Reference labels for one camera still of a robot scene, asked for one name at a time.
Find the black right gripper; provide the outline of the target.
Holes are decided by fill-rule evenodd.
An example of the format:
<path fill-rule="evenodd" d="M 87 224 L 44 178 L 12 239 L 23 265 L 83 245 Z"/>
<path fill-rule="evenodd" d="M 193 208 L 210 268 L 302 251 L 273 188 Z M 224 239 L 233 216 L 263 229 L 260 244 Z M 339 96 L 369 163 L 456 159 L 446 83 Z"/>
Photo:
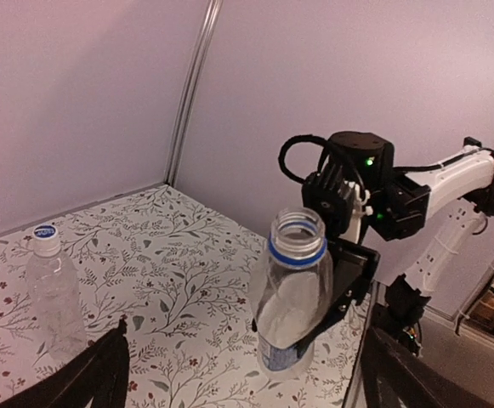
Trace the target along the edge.
<path fill-rule="evenodd" d="M 321 217 L 333 262 L 331 305 L 316 336 L 341 321 L 353 301 L 361 305 L 370 289 L 380 260 L 379 252 L 362 245 L 365 218 L 373 214 L 370 198 L 369 190 L 346 180 L 340 170 L 313 172 L 303 182 L 303 204 Z"/>

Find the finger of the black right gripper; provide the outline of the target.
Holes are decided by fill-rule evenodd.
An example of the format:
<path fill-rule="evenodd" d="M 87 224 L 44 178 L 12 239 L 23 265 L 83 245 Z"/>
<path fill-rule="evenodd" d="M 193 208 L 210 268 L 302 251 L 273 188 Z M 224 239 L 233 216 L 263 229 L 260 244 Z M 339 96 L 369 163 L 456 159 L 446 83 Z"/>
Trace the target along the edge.
<path fill-rule="evenodd" d="M 261 361 L 304 361 L 314 355 L 316 327 L 319 321 L 305 316 L 270 316 L 252 319 L 258 334 L 258 357 Z"/>

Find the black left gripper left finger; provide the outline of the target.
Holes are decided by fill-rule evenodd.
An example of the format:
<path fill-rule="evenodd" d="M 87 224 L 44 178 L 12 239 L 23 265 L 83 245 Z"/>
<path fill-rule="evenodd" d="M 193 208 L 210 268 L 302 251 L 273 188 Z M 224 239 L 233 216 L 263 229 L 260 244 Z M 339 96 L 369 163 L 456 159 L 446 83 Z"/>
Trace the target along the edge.
<path fill-rule="evenodd" d="M 124 407 L 130 365 L 126 333 L 127 322 L 121 319 L 53 375 L 0 407 Z"/>

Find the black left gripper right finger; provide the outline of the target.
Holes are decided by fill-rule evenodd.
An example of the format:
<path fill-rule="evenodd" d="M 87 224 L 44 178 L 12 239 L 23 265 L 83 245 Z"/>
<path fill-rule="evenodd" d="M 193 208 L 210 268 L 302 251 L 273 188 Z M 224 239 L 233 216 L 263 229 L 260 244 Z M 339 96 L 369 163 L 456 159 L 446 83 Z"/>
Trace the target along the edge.
<path fill-rule="evenodd" d="M 479 396 L 442 377 L 386 332 L 370 327 L 361 353 L 369 407 L 483 407 Z"/>

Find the clear bottle with blue label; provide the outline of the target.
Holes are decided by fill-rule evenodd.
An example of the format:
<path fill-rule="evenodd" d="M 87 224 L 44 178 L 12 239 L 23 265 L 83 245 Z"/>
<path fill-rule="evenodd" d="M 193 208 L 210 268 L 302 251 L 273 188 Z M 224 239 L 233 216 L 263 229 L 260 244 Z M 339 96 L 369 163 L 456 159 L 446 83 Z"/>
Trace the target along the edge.
<path fill-rule="evenodd" d="M 332 299 L 332 258 L 321 217 L 306 207 L 280 211 L 265 248 L 250 274 L 248 298 L 253 319 L 305 316 L 319 324 Z M 267 378 L 286 381 L 309 368 L 311 360 L 261 361 Z"/>

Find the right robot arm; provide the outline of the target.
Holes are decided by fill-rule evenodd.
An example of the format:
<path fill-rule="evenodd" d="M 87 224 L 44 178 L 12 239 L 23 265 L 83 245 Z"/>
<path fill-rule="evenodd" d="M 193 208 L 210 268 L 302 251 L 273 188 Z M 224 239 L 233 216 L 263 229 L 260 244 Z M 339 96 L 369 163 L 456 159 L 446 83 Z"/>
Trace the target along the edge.
<path fill-rule="evenodd" d="M 494 216 L 494 150 L 468 137 L 458 153 L 434 164 L 396 166 L 393 144 L 374 133 L 305 134 L 281 147 L 284 174 L 287 152 L 299 144 L 321 148 L 316 169 L 292 176 L 302 206 L 276 215 L 251 273 L 252 328 L 262 366 L 277 373 L 309 360 L 315 340 L 363 301 L 380 259 L 362 244 L 368 230 L 386 241 L 402 240 L 451 206 L 422 256 L 388 287 L 378 323 L 418 354 L 419 321 L 441 273 Z"/>

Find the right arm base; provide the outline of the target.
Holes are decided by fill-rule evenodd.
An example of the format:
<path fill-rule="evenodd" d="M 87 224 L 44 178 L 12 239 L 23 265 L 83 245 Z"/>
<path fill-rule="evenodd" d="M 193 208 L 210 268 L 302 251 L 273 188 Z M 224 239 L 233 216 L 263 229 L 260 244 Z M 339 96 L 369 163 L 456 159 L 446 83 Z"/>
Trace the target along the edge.
<path fill-rule="evenodd" d="M 413 289 L 406 282 L 405 274 L 399 275 L 387 287 L 384 304 L 374 306 L 372 325 L 418 357 L 423 340 L 419 321 L 430 300 L 430 296 L 423 296 L 419 289 Z"/>

